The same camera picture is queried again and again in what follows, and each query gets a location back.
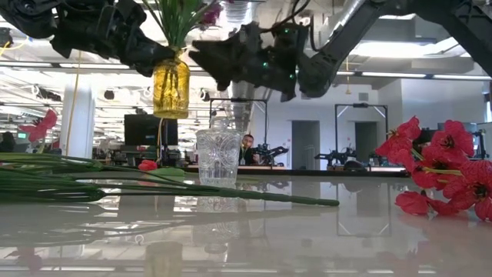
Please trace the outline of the silver ventilation duct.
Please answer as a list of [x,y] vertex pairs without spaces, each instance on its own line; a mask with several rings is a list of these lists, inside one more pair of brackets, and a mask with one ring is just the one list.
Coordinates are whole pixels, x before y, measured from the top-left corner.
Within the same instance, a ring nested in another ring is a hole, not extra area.
[[234,127],[241,133],[246,133],[251,119],[252,99],[255,88],[247,82],[232,82],[230,98],[231,113]]

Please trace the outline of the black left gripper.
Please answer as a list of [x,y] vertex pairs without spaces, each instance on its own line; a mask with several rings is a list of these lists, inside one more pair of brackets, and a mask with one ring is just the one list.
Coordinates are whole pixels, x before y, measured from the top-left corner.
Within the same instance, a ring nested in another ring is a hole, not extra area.
[[121,58],[143,76],[152,76],[155,66],[175,57],[175,50],[147,38],[140,29],[146,20],[143,8],[134,0],[85,3],[86,8],[65,4],[68,9],[53,39],[52,48],[63,57],[76,49]]

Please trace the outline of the black station frame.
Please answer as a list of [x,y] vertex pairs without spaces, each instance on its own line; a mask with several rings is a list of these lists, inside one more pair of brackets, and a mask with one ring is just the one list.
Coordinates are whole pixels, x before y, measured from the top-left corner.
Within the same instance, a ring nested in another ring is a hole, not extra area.
[[[335,140],[335,150],[338,150],[341,152],[339,149],[339,117],[344,114],[344,112],[348,108],[372,108],[374,109],[377,113],[379,113],[383,118],[384,118],[384,132],[381,132],[380,134],[377,135],[378,139],[382,138],[382,135],[384,135],[385,139],[388,139],[388,131],[389,131],[389,126],[388,126],[388,106],[387,105],[372,105],[368,104],[366,102],[359,102],[359,103],[353,103],[353,104],[335,104],[334,105],[334,140]],[[351,152],[348,156],[348,160],[350,158],[356,158],[356,152],[350,147],[347,147]]]
[[210,98],[209,117],[210,123],[217,116],[219,111],[225,112],[225,117],[233,128],[239,132],[251,131],[252,115],[254,108],[264,114],[264,138],[263,143],[254,148],[254,152],[262,156],[267,165],[274,164],[274,156],[270,153],[268,139],[269,116],[268,100],[259,98]]

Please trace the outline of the black monitor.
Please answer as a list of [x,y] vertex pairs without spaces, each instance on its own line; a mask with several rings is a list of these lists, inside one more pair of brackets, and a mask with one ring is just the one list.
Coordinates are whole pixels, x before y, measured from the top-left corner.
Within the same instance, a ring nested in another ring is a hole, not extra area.
[[163,144],[178,145],[178,121],[153,115],[125,115],[125,145],[157,145],[158,135]]

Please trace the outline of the clear glass vase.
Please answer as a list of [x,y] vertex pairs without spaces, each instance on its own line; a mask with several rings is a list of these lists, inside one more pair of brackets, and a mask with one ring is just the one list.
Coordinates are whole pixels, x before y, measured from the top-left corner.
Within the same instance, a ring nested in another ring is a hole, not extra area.
[[196,133],[198,171],[202,185],[235,187],[241,134],[229,128],[229,123],[226,117],[213,117],[210,128]]

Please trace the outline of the red artificial flower bunch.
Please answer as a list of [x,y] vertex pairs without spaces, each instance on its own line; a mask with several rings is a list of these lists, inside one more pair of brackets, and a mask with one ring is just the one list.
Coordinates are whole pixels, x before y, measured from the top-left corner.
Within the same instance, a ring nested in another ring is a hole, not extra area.
[[402,165],[419,192],[406,191],[395,204],[412,215],[456,215],[473,209],[476,217],[492,222],[492,161],[473,160],[472,134],[462,122],[447,120],[423,142],[424,130],[412,117],[391,130],[375,153]]
[[224,186],[190,185],[175,168],[142,171],[66,155],[0,152],[0,203],[96,202],[109,196],[194,196],[260,199],[337,207],[334,199],[316,199]]

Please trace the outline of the amber glass vase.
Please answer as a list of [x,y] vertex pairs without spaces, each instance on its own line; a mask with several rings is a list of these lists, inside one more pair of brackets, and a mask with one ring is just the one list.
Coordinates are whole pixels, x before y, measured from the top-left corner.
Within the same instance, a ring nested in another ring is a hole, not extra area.
[[153,71],[153,114],[158,118],[185,119],[189,111],[191,71],[181,60],[183,50],[175,50],[173,58],[159,62]]

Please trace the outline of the white pillar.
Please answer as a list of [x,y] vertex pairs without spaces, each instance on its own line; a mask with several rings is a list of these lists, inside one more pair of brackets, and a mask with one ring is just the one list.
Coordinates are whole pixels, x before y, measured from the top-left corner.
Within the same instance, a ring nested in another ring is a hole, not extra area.
[[97,90],[88,76],[69,75],[61,110],[60,148],[63,155],[92,157]]

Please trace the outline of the gray door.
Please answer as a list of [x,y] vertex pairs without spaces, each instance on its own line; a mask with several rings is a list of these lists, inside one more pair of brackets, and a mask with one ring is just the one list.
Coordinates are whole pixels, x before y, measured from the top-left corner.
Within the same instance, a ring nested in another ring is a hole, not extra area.
[[355,122],[355,151],[359,162],[368,163],[377,148],[377,123]]
[[319,170],[320,122],[293,121],[291,126],[291,167],[295,170]]

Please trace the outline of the purple artificial flower bunch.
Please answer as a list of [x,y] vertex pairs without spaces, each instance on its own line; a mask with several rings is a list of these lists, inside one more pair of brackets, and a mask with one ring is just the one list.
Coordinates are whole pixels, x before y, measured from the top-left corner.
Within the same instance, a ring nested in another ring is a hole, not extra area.
[[162,30],[168,46],[184,48],[189,32],[216,26],[223,0],[142,0]]

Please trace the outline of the red artificial tulip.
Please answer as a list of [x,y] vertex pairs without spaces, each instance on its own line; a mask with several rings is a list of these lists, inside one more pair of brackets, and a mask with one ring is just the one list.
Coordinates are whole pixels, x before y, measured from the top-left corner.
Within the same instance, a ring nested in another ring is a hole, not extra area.
[[162,177],[184,177],[185,171],[174,167],[159,167],[158,163],[153,160],[144,159],[138,165],[138,169],[143,172],[149,172]]

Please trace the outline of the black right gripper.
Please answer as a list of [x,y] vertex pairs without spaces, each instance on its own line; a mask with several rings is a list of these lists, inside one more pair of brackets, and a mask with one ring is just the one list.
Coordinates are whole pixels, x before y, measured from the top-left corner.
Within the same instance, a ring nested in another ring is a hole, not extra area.
[[236,29],[223,41],[194,40],[189,57],[217,83],[217,90],[225,91],[232,82],[246,81],[281,93],[281,102],[296,97],[298,59],[304,53],[308,27],[292,22],[274,24],[270,30],[273,45],[261,46],[244,53],[244,27]]

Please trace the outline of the person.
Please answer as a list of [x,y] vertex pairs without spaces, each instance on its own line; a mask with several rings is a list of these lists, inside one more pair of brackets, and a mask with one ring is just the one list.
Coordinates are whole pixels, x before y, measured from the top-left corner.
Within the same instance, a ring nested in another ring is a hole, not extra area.
[[239,155],[239,165],[257,165],[260,155],[253,152],[254,137],[252,135],[244,135]]
[[13,134],[11,132],[4,132],[0,141],[0,152],[13,152],[15,145]]

